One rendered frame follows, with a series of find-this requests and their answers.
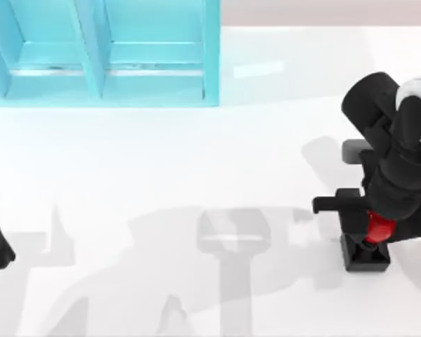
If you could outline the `red trophy with black base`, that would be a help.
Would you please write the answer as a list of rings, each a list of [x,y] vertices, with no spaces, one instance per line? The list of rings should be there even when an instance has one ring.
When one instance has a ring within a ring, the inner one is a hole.
[[[396,229],[396,221],[368,214],[366,235],[341,233],[340,244],[345,269],[348,272],[384,272],[390,264],[387,240]]]

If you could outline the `pale grey rounded box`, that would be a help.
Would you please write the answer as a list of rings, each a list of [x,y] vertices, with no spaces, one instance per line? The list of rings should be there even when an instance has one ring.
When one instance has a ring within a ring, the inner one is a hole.
[[[342,143],[342,160],[346,164],[360,164],[360,153],[369,150],[370,145],[364,139],[349,139]]]

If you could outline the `light blue rack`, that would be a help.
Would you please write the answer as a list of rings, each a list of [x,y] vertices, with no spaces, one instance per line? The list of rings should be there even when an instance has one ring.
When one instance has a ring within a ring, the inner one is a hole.
[[[222,0],[0,0],[0,107],[208,107]]]

